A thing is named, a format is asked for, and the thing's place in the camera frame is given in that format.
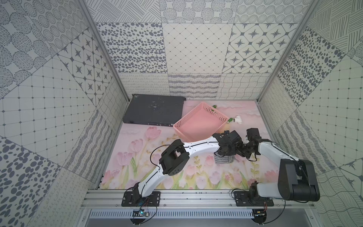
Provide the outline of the grey striped square dishcloth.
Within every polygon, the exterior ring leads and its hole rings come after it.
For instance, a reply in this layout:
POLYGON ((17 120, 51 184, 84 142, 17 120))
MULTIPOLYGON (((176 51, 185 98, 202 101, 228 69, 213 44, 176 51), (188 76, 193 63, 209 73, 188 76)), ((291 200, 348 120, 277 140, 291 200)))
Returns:
POLYGON ((222 165, 222 164, 230 164, 233 163, 235 160, 235 156, 214 156, 215 164, 222 165))

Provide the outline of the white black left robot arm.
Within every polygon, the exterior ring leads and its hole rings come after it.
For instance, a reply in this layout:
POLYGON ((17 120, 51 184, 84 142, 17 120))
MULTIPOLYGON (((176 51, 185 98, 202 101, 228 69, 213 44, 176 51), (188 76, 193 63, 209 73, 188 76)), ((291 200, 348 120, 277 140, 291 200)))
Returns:
POLYGON ((211 137, 196 141, 182 142, 175 140, 162 152, 154 170, 143 181, 132 187, 132 198, 137 206, 146 202, 155 188, 167 177, 180 173, 190 158, 204 153, 217 156, 235 156, 244 146, 243 140, 236 131, 215 133, 211 137))

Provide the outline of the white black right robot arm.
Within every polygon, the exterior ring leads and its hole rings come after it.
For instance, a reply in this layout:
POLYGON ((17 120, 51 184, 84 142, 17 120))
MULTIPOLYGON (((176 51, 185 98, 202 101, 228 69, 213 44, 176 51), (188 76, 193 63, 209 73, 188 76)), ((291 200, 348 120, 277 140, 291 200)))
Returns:
POLYGON ((311 161, 298 159, 283 151, 275 142, 257 139, 238 147, 236 154, 244 158, 263 155, 279 167, 278 181, 254 182, 249 188, 248 199, 257 203, 268 198, 286 201, 309 202, 320 199, 315 169, 311 161))

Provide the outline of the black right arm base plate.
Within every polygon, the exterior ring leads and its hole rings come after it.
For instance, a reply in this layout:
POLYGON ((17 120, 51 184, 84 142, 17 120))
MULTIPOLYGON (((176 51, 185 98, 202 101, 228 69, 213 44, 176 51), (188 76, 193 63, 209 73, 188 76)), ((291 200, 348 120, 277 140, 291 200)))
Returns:
POLYGON ((274 202, 270 198, 265 197, 250 197, 247 191, 232 192, 235 204, 237 207, 273 207, 274 202))

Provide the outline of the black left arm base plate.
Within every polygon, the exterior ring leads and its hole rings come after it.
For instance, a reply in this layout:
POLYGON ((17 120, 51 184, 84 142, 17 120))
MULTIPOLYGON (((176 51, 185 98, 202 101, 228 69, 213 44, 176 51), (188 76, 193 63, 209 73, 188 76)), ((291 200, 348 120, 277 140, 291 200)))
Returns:
POLYGON ((150 196, 141 197, 132 191, 125 192, 122 200, 122 207, 156 206, 160 204, 161 192, 153 191, 150 196))

